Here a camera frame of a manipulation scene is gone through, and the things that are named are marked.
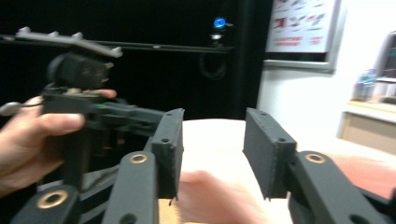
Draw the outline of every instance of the black 3d printed part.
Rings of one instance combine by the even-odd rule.
[[[184,109],[166,112],[161,119],[151,142],[151,152],[155,155],[159,170],[161,188],[159,198],[172,199],[177,196],[183,155],[183,115]]]
[[[151,152],[122,158],[102,223],[158,223],[157,167]]]
[[[297,143],[267,113],[248,108],[244,153],[256,176],[264,198],[286,198],[283,183],[287,163]]]
[[[54,186],[31,198],[11,223],[78,223],[80,212],[77,189],[67,185]]]

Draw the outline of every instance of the hand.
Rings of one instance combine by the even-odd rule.
[[[116,92],[100,90],[107,98]],[[41,101],[35,97],[26,104]],[[57,142],[48,136],[75,132],[84,126],[79,114],[40,115],[41,106],[22,108],[0,131],[0,198],[39,181],[63,161]]]
[[[285,223],[273,221],[274,209],[263,200],[248,159],[241,151],[203,152],[183,153],[176,201],[183,221]]]

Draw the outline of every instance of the cable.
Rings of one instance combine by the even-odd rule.
[[[11,116],[16,114],[22,107],[32,107],[42,105],[41,103],[35,105],[25,105],[18,102],[9,102],[0,107],[0,116]]]
[[[212,80],[222,79],[225,76],[226,71],[227,71],[227,65],[226,65],[225,59],[222,58],[220,55],[216,55],[218,58],[215,58],[215,56],[213,56],[211,59],[211,67],[213,67],[213,64],[214,64],[214,66],[217,69],[214,69],[214,70],[216,70],[215,72],[209,72],[208,66],[207,66],[209,61],[208,61],[206,55],[207,55],[206,53],[201,53],[199,56],[198,63],[199,63],[200,72],[205,77],[208,77]]]

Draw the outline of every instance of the finger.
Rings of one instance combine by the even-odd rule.
[[[2,172],[0,194],[1,191],[10,193],[26,188],[58,168],[63,162],[60,157],[62,153],[57,149],[59,148],[44,148],[41,153],[31,157],[20,155],[18,160],[8,166],[8,172]]]
[[[115,98],[117,96],[117,92],[113,90],[98,90],[98,92],[106,98]]]
[[[26,105],[36,105],[42,101],[40,96],[32,98],[25,102]],[[24,124],[27,121],[31,121],[40,115],[42,106],[32,106],[21,108],[16,115],[3,127],[2,132],[17,128],[18,126]]]
[[[85,119],[80,114],[45,114],[13,130],[15,141],[34,147],[49,135],[63,135],[82,128]]]

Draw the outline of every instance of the black curtain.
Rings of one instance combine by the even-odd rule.
[[[225,17],[226,54],[125,49],[106,87],[130,104],[186,109],[185,119],[243,119],[255,107],[272,9],[265,0],[1,1],[0,35],[33,32],[161,45],[211,47],[213,20]],[[24,101],[47,84],[52,58],[65,49],[0,44],[0,104]],[[204,76],[224,68],[225,76]]]

